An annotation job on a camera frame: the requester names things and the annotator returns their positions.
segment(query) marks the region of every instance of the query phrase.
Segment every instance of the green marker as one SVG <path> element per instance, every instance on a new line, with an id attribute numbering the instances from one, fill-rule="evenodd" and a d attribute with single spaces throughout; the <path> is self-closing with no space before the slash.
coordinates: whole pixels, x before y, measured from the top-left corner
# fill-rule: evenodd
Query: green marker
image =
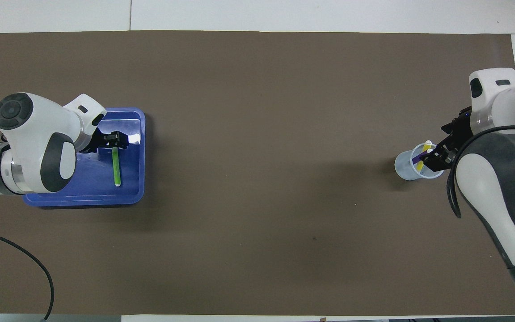
<path id="1" fill-rule="evenodd" d="M 120 167 L 118 165 L 118 148 L 111 148 L 113 151 L 113 172 L 114 172 L 114 186 L 120 187 Z"/>

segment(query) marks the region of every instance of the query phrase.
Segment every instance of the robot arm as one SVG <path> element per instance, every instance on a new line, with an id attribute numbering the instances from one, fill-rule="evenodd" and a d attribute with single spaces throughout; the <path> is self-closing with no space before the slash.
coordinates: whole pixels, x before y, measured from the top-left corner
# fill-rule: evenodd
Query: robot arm
<path id="1" fill-rule="evenodd" d="M 125 148 L 125 134 L 104 135 L 98 130 L 105 115 L 106 110 L 86 94 L 66 106 L 30 93 L 1 100 L 0 130 L 7 141 L 0 142 L 0 195 L 59 191 L 73 176 L 76 152 Z"/>
<path id="2" fill-rule="evenodd" d="M 449 136 L 422 159 L 431 169 L 452 169 L 452 209 L 460 217 L 457 183 L 515 280 L 515 71 L 485 69 L 469 81 L 472 106 L 442 127 Z"/>

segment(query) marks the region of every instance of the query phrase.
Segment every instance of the brown table surface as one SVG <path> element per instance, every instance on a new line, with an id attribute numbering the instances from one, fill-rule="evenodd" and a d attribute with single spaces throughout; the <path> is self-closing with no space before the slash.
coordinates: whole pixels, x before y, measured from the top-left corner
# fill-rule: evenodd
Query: brown table surface
<path id="1" fill-rule="evenodd" d="M 396 155 L 513 67 L 509 35 L 125 31 L 0 34 L 0 99 L 87 93 L 147 115 L 143 199 L 45 210 L 0 196 L 62 314 L 515 314 L 515 284 L 446 174 Z M 44 312 L 0 243 L 0 312 Z"/>

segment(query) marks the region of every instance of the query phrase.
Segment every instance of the plastic tray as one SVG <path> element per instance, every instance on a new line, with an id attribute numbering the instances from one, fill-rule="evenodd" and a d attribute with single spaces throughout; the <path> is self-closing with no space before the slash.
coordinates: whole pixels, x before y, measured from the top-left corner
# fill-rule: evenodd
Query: plastic tray
<path id="1" fill-rule="evenodd" d="M 121 186 L 114 186 L 112 151 L 77 153 L 77 167 L 68 185 L 50 194 L 26 194 L 23 201 L 36 207 L 79 207 L 132 204 L 144 195 L 145 123 L 138 108 L 107 108 L 98 124 L 102 133 L 121 131 L 129 145 L 118 149 Z"/>

